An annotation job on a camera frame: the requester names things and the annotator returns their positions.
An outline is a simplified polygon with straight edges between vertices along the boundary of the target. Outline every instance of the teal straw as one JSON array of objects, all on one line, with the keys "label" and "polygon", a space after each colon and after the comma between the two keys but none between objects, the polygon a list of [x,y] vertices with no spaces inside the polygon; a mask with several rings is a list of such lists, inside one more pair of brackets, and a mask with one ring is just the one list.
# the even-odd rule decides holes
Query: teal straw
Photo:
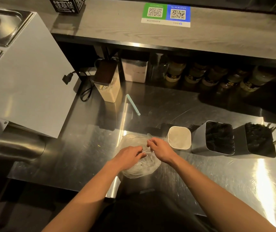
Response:
[{"label": "teal straw", "polygon": [[129,96],[129,94],[126,94],[126,97],[128,98],[129,102],[130,102],[130,103],[132,104],[132,106],[134,107],[134,109],[135,109],[137,115],[140,116],[140,112],[138,111],[138,109],[137,109],[135,103],[133,102],[133,100],[132,100],[132,98]]}]

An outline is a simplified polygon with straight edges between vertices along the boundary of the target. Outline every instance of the gray square container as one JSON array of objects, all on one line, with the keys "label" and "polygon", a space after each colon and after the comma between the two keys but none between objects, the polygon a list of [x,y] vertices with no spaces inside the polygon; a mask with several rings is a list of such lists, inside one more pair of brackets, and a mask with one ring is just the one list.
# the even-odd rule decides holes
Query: gray square container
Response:
[{"label": "gray square container", "polygon": [[224,154],[220,152],[211,151],[206,146],[206,124],[205,122],[196,131],[193,133],[193,140],[192,140],[192,152],[197,155],[202,156],[231,156],[230,154]]},{"label": "gray square container", "polygon": [[234,155],[230,157],[236,159],[260,159],[260,158],[275,158],[276,150],[275,145],[272,145],[270,149],[264,152],[264,155],[258,155],[251,153],[247,148],[247,140],[246,140],[246,132],[245,132],[245,124],[237,127],[233,130],[233,136],[235,140],[235,148],[236,151]]}]

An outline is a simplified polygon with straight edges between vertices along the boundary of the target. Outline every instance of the stainless steel countertop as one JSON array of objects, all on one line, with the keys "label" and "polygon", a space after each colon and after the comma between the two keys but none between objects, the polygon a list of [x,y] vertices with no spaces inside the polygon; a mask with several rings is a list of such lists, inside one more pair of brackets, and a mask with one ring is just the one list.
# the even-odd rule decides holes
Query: stainless steel countertop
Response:
[{"label": "stainless steel countertop", "polygon": [[[129,93],[141,116],[126,101]],[[96,88],[89,101],[76,97],[58,139],[48,141],[42,156],[15,162],[9,178],[79,191],[116,153],[127,133],[165,137],[169,126],[189,127],[207,120],[227,122],[234,128],[246,123],[272,121],[276,115],[256,108],[256,116],[236,113],[201,102],[201,94],[123,82],[115,104],[104,102]],[[234,159],[179,152],[200,171],[243,200],[276,226],[276,158]],[[156,189],[186,210],[204,214],[178,174],[167,164],[138,179],[121,177],[119,194]]]},{"label": "stainless steel countertop", "polygon": [[49,0],[0,0],[2,8],[38,12],[51,33],[88,41],[276,59],[276,15],[192,7],[187,28],[141,23],[144,4],[86,0],[73,16],[56,13]]}]

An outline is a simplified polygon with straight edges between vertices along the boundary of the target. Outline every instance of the qr code sign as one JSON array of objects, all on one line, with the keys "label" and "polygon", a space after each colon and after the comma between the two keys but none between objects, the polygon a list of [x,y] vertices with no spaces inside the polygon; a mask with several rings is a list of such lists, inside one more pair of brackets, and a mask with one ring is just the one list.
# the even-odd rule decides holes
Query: qr code sign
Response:
[{"label": "qr code sign", "polygon": [[171,19],[185,19],[186,10],[176,10],[171,9],[170,18]]},{"label": "qr code sign", "polygon": [[163,8],[149,7],[148,16],[150,17],[163,17]]}]

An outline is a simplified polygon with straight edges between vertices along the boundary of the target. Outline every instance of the plastic bag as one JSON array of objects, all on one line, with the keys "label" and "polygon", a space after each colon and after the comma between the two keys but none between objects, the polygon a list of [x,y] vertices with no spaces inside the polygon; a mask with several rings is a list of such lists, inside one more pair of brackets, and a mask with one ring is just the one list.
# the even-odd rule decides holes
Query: plastic bag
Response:
[{"label": "plastic bag", "polygon": [[[127,134],[122,137],[122,140],[116,148],[117,153],[128,146],[142,146],[143,151],[151,152],[147,147],[147,138],[137,136],[134,134]],[[147,156],[140,159],[133,167],[124,170],[123,174],[127,178],[139,178],[153,173],[161,164],[161,161],[155,156],[154,153],[147,153]]]}]

